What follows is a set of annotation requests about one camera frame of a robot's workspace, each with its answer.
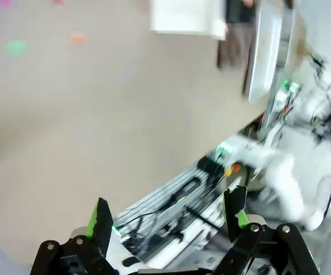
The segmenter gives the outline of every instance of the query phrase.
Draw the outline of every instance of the pink spot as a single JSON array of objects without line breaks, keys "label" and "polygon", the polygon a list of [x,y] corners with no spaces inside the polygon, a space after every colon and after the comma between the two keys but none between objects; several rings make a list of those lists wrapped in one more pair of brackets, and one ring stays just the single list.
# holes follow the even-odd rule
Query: pink spot
[{"label": "pink spot", "polygon": [[12,3],[12,0],[0,0],[0,7],[9,7]]}]

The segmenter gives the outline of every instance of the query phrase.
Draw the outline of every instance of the metal bolt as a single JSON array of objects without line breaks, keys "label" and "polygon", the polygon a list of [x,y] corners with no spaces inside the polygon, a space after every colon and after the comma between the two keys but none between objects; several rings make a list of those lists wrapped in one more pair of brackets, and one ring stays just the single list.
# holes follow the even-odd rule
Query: metal bolt
[{"label": "metal bolt", "polygon": [[289,233],[290,232],[290,227],[288,227],[288,225],[285,225],[283,228],[282,228],[282,231],[284,233]]},{"label": "metal bolt", "polygon": [[258,226],[257,225],[251,225],[251,230],[253,232],[257,232],[259,230]]}]

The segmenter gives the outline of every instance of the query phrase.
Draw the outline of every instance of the purple spot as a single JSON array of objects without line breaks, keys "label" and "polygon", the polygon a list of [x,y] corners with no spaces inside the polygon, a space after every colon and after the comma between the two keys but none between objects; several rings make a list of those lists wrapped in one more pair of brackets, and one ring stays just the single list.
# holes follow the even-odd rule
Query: purple spot
[{"label": "purple spot", "polygon": [[0,7],[9,7],[13,0],[0,0]]}]

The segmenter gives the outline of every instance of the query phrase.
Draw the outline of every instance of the screw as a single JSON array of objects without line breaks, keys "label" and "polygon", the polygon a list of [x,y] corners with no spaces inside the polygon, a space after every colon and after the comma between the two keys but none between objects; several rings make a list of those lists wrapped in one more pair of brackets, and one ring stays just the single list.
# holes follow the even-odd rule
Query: screw
[{"label": "screw", "polygon": [[290,232],[290,227],[288,227],[288,225],[285,225],[283,228],[282,228],[282,231],[284,233],[289,233]]},{"label": "screw", "polygon": [[259,230],[258,226],[257,225],[251,225],[251,230],[253,232],[257,232]]},{"label": "screw", "polygon": [[48,249],[48,250],[52,250],[54,247],[55,247],[55,246],[53,245],[53,243],[49,243],[49,244],[47,245],[47,249]]}]

